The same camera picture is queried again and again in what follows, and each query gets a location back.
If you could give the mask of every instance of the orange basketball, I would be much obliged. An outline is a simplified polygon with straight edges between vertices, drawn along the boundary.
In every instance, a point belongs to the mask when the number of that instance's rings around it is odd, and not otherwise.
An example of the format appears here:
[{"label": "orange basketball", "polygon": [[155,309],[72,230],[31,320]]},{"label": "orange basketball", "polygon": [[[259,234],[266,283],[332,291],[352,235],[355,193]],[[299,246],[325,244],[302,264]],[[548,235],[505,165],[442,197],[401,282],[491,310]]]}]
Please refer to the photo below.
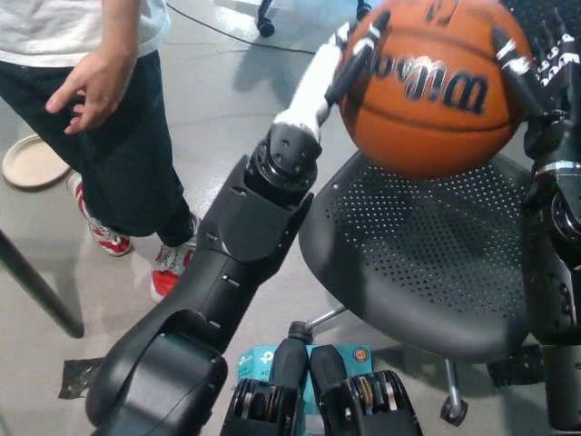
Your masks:
[{"label": "orange basketball", "polygon": [[353,142],[387,171],[407,177],[484,164],[521,122],[491,39],[499,26],[530,58],[517,20],[494,0],[387,0],[359,24],[347,56],[385,10],[388,29],[340,104]]}]

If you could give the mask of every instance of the red and white sneaker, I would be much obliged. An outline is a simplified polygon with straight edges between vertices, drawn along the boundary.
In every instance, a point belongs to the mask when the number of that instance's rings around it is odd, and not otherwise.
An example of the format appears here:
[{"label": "red and white sneaker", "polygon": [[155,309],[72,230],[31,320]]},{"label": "red and white sneaker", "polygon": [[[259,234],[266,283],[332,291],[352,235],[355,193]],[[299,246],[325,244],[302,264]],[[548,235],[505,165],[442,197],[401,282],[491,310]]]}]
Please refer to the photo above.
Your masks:
[{"label": "red and white sneaker", "polygon": [[192,214],[193,237],[178,247],[162,245],[155,258],[152,272],[151,296],[154,302],[160,302],[167,296],[185,271],[196,249],[196,234],[200,219]]},{"label": "red and white sneaker", "polygon": [[95,220],[87,211],[83,197],[83,179],[79,173],[72,174],[66,181],[66,187],[74,196],[79,210],[84,218],[89,222],[89,230],[94,241],[99,244],[104,251],[113,257],[120,257],[127,254],[132,249],[131,239],[114,232]]}]

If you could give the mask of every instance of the floor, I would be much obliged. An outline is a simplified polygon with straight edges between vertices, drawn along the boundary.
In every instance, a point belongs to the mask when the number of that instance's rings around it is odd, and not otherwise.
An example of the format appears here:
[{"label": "floor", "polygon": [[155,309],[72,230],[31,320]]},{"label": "floor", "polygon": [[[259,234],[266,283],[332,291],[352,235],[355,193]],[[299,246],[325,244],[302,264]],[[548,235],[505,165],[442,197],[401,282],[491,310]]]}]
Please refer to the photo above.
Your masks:
[{"label": "floor", "polygon": [[[172,0],[188,15],[251,42],[264,43],[254,26],[258,0]],[[354,0],[280,0],[271,17],[277,33],[268,44],[314,50],[346,17]],[[175,165],[187,200],[204,214],[242,154],[266,134],[272,117],[290,101],[310,57],[236,41],[172,12],[173,31],[162,50],[168,118]],[[0,104],[2,152],[29,134]],[[324,155],[316,188],[353,153],[337,113],[325,124]],[[505,153],[529,165],[521,152],[522,132]],[[113,259],[87,232],[63,184],[40,193],[21,193],[0,183],[0,226],[69,304],[83,312],[86,335],[69,339],[4,271],[0,312],[0,435],[80,436],[92,427],[84,401],[58,400],[63,361],[102,357],[114,342],[153,307],[149,272],[159,242],[135,242],[136,252]],[[226,358],[235,373],[236,356],[258,344],[278,343],[292,321],[305,320],[336,303],[309,274],[297,246],[281,272],[257,293]],[[395,369],[409,390],[427,436],[547,434],[543,387],[492,388],[486,369],[462,366],[461,388],[469,402],[459,429],[443,422],[446,398],[442,362],[402,348],[341,315],[317,337],[318,343],[367,343],[377,350],[378,367]],[[235,380],[222,391],[204,435],[219,434]]]}]

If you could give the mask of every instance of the teal package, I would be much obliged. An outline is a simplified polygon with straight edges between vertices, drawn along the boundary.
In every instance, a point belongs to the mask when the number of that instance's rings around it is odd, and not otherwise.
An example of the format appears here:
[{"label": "teal package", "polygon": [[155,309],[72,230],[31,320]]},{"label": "teal package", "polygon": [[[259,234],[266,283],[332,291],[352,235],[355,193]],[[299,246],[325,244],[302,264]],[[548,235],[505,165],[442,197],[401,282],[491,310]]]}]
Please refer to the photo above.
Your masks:
[{"label": "teal package", "polygon": [[[309,353],[316,345],[307,347]],[[267,381],[271,375],[272,359],[276,346],[254,347],[240,355],[238,360],[238,381],[241,379],[255,379]],[[373,372],[371,363],[371,349],[362,345],[336,345],[335,348],[345,362],[349,377]],[[296,436],[312,436],[324,434],[319,408],[315,402],[310,375],[307,378],[303,394],[303,414],[297,426]]]}]

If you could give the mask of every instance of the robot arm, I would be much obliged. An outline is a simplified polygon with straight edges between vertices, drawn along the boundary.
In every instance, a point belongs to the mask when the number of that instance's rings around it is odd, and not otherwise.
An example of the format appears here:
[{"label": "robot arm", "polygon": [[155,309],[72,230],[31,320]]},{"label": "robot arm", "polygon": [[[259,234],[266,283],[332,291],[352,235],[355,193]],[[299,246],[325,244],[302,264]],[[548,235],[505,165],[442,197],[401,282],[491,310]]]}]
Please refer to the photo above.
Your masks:
[{"label": "robot arm", "polygon": [[581,64],[555,11],[540,65],[495,29],[497,59],[529,113],[525,152],[533,176],[522,203],[522,267],[531,332],[543,353],[550,425],[581,430]]},{"label": "robot arm", "polygon": [[383,14],[341,63],[351,26],[321,46],[290,107],[236,164],[172,293],[110,350],[86,411],[96,435],[198,434],[226,380],[222,354],[256,293],[281,267],[309,210],[320,126],[368,61]]}]

